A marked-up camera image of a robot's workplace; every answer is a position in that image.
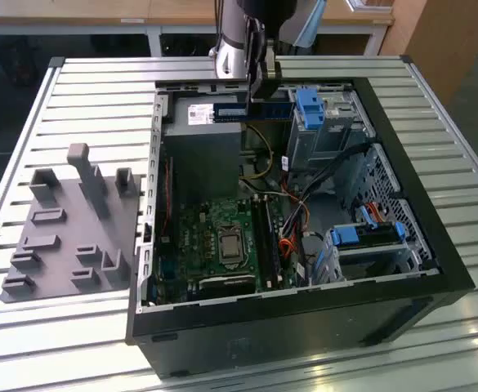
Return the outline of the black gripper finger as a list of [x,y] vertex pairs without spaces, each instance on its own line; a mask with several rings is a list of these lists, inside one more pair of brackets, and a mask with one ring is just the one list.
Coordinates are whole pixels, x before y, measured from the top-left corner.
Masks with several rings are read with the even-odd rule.
[[276,44],[274,39],[268,39],[266,41],[266,53],[265,53],[265,66],[264,79],[267,81],[274,81],[281,79],[280,64],[276,59]]
[[269,43],[264,25],[258,20],[248,20],[245,47],[250,102],[264,100],[270,95],[273,69],[266,62]]

